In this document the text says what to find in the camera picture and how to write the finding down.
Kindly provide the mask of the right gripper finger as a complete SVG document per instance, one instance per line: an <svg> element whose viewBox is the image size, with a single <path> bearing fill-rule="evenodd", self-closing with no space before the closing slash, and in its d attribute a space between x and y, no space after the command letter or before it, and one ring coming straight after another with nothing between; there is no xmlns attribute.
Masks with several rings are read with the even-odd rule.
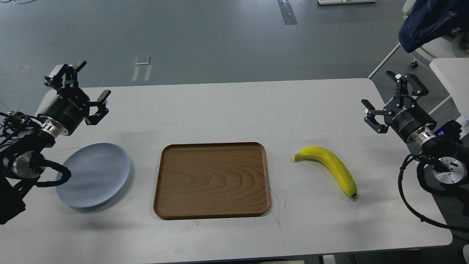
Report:
<svg viewBox="0 0 469 264"><path fill-rule="evenodd" d="M396 74L393 71L385 72L395 82L394 96L390 103L395 107L403 107L405 101L416 102L420 97L429 94L428 88L415 74Z"/></svg>
<svg viewBox="0 0 469 264"><path fill-rule="evenodd" d="M377 133L387 133L389 125L377 122L376 116L389 116L389 111L376 110L375 107L365 99L362 99L361 102L366 109L366 117L364 118L365 123L367 123Z"/></svg>

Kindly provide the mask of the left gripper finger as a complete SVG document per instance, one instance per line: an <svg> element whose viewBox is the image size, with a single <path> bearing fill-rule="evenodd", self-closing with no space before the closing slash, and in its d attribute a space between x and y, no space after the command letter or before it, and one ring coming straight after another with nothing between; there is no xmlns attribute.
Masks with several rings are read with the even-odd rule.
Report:
<svg viewBox="0 0 469 264"><path fill-rule="evenodd" d="M78 65L57 65L52 72L44 77L44 85L56 92L70 92L79 89L78 73L87 65L82 61Z"/></svg>
<svg viewBox="0 0 469 264"><path fill-rule="evenodd" d="M97 125L109 113L107 98L110 94L110 90L104 90L96 101L89 102L89 107L96 107L97 111L84 118L87 125Z"/></svg>

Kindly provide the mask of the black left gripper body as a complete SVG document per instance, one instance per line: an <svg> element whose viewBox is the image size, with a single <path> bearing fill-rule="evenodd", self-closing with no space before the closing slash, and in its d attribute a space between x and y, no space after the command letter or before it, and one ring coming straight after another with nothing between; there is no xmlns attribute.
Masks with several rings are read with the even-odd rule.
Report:
<svg viewBox="0 0 469 264"><path fill-rule="evenodd" d="M52 119L61 125L64 136L70 136L77 127L89 115L89 96L86 94L56 95L51 102L44 107L37 117L41 121Z"/></svg>

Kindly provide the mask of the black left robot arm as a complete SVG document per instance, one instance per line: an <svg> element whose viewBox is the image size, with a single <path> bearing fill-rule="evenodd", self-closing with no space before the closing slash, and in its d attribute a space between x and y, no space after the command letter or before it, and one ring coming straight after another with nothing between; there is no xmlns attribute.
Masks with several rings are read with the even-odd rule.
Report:
<svg viewBox="0 0 469 264"><path fill-rule="evenodd" d="M24 197L32 187L57 187L71 178L70 170L45 159L59 135L71 135L81 122L97 125L107 115L104 90L96 101L79 87L78 73L86 65L57 65L44 84L56 91L51 102L36 116L20 111L1 113L0 222L5 224L24 212Z"/></svg>

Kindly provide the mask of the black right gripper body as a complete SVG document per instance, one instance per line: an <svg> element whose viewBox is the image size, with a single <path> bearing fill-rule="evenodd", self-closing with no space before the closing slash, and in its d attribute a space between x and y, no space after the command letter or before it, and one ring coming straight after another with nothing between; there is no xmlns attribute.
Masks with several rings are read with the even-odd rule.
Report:
<svg viewBox="0 0 469 264"><path fill-rule="evenodd" d="M387 112L392 112L392 115L384 117L385 124L389 125L405 143L415 142L411 135L420 128L427 127L433 130L437 125L437 122L417 104L402 108L388 104L385 108Z"/></svg>

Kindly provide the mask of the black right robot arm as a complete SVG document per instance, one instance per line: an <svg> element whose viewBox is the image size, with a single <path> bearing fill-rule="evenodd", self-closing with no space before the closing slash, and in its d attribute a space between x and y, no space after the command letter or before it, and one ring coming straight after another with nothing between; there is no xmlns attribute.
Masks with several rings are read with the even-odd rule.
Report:
<svg viewBox="0 0 469 264"><path fill-rule="evenodd" d="M420 146L419 163L432 167L434 177L442 184L468 183L468 148L462 145L461 125L450 120L440 129L436 121L418 104L429 93L414 74L386 74L395 83L393 97L382 110L363 99L365 122L377 133L391 128L406 143Z"/></svg>

